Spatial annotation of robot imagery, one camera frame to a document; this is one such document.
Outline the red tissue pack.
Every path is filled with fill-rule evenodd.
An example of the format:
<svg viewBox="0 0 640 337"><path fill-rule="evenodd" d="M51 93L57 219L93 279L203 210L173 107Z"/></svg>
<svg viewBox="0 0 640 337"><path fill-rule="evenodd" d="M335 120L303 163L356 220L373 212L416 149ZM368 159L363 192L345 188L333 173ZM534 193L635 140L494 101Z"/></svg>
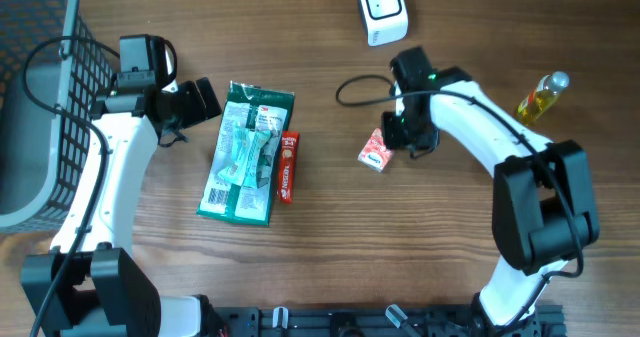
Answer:
<svg viewBox="0 0 640 337"><path fill-rule="evenodd" d="M382 172L392 159L393 154L394 152L388 149L384 143L381 129L376 128L360 151L358 160L369 168Z"/></svg>

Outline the green 3M package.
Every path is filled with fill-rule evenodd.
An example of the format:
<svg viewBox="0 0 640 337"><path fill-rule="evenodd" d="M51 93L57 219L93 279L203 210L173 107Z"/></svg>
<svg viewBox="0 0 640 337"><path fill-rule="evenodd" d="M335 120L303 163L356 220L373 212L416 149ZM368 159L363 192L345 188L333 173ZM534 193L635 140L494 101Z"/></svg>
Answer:
<svg viewBox="0 0 640 337"><path fill-rule="evenodd" d="M295 94L231 82L199 216L266 226Z"/></svg>

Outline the red Nescafe sachet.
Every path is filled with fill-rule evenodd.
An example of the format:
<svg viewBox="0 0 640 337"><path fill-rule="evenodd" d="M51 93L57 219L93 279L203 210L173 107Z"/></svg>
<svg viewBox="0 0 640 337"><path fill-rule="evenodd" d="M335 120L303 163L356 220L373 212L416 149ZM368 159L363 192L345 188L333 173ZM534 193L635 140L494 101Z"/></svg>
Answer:
<svg viewBox="0 0 640 337"><path fill-rule="evenodd" d="M286 204L293 202L293 183L299 140L300 134L293 131L285 131L281 138L277 192L280 201Z"/></svg>

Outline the yellow liquid bottle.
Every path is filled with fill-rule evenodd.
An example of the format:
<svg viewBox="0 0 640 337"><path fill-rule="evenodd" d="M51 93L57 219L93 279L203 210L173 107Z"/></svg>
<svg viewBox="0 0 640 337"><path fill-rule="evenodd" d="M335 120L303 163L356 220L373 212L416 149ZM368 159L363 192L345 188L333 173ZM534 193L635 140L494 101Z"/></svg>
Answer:
<svg viewBox="0 0 640 337"><path fill-rule="evenodd" d="M516 120L523 125L532 125L559 99L569 84L569 75L563 71L545 75L518 104L515 110Z"/></svg>

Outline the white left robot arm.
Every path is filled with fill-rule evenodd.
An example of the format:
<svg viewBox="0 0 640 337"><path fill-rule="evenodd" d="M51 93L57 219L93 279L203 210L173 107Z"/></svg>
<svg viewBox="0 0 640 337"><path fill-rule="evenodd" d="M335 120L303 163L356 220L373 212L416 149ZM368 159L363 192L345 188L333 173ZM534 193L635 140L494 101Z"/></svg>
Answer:
<svg viewBox="0 0 640 337"><path fill-rule="evenodd" d="M24 263L21 284L36 336L215 336L224 321L204 295L162 297L132 258L135 209L145 171L166 133L217 117L208 79L175 82L172 43L124 36L120 70L97 91L88 113L36 106L90 132L86 161L68 216L48 253Z"/></svg>

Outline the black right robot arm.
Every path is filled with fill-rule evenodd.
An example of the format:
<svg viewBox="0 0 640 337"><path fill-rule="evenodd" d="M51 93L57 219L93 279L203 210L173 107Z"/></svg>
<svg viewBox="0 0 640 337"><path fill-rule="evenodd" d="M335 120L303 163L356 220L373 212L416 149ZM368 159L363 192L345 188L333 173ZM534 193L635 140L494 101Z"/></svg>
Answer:
<svg viewBox="0 0 640 337"><path fill-rule="evenodd" d="M382 117L386 146L419 158L447 133L492 177L491 233L500 258L475 303L488 332L523 328L552 279L582 274L584 249L599 238L586 152L573 140L529 130L464 70L433 68L421 47L400 52L389 67L396 109Z"/></svg>

